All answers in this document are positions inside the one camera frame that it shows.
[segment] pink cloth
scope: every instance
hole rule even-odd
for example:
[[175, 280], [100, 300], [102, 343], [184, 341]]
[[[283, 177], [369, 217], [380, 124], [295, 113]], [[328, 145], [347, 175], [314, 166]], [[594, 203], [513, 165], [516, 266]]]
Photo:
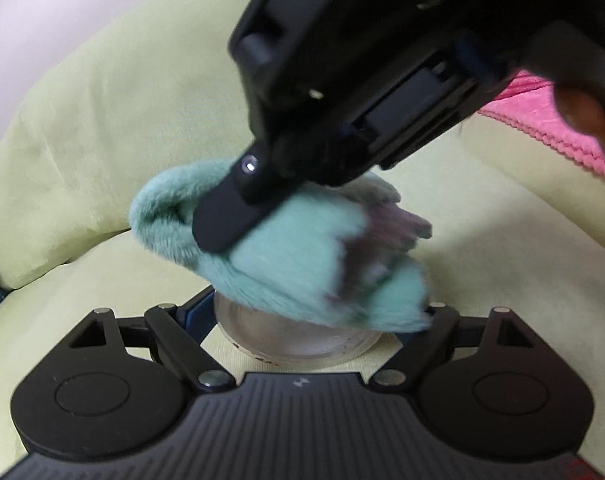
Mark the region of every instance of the pink cloth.
[[549, 81], [521, 72], [492, 102], [484, 116], [502, 121], [605, 177], [605, 155], [590, 136], [578, 134], [556, 112]]

